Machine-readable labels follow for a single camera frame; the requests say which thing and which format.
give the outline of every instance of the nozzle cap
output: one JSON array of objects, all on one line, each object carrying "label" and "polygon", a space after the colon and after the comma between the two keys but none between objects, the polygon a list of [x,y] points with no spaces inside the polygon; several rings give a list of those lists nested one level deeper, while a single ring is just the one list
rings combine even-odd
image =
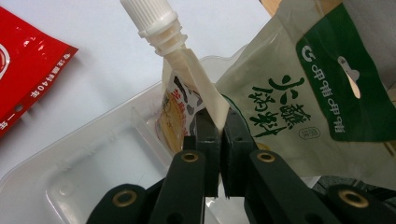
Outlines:
[{"label": "nozzle cap", "polygon": [[141,37],[156,35],[177,19],[166,0],[120,0]]}]

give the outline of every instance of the plastic container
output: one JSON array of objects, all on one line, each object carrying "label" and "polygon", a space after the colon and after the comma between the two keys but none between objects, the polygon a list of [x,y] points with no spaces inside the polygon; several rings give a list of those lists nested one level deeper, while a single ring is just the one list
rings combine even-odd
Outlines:
[{"label": "plastic container", "polygon": [[[201,60],[215,82],[239,57]],[[161,83],[70,133],[14,168],[0,182],[0,223],[85,223],[112,188],[148,188],[166,176],[170,151],[155,133]],[[317,179],[306,178],[312,187]],[[248,223],[243,198],[206,198],[205,224]]]}]

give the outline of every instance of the screw hole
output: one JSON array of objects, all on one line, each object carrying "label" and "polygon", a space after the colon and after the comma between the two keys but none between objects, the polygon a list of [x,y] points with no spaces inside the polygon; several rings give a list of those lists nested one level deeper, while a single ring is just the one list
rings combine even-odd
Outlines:
[{"label": "screw hole", "polygon": [[124,189],[120,192],[118,192],[116,195],[113,197],[113,203],[117,207],[126,207],[134,201],[136,201],[137,194],[133,190],[130,189]]},{"label": "screw hole", "polygon": [[275,161],[275,157],[267,152],[262,152],[257,155],[257,159],[260,161],[265,161],[265,162],[273,162]]},{"label": "screw hole", "polygon": [[198,161],[198,155],[195,153],[186,153],[181,156],[181,159],[186,162]]},{"label": "screw hole", "polygon": [[364,198],[359,193],[350,189],[342,189],[338,191],[338,196],[345,203],[357,208],[365,208],[369,205],[369,201],[367,201],[366,198]]}]

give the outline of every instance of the white plastic nozzle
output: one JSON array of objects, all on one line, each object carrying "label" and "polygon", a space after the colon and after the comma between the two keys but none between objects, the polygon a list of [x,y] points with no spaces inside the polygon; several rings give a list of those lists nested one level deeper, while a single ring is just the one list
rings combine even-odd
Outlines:
[{"label": "white plastic nozzle", "polygon": [[176,12],[166,0],[120,0],[140,37],[164,56],[184,45],[187,39],[180,30]]}]

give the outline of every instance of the white background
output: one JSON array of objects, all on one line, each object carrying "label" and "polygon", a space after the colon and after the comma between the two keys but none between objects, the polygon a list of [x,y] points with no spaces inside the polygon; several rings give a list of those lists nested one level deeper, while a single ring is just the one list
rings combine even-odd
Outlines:
[{"label": "white background", "polygon": [[[270,18],[258,0],[169,3],[198,58],[232,56]],[[138,36],[118,0],[0,0],[0,7],[79,49],[51,90],[0,139],[0,179],[161,80],[163,59]]]}]

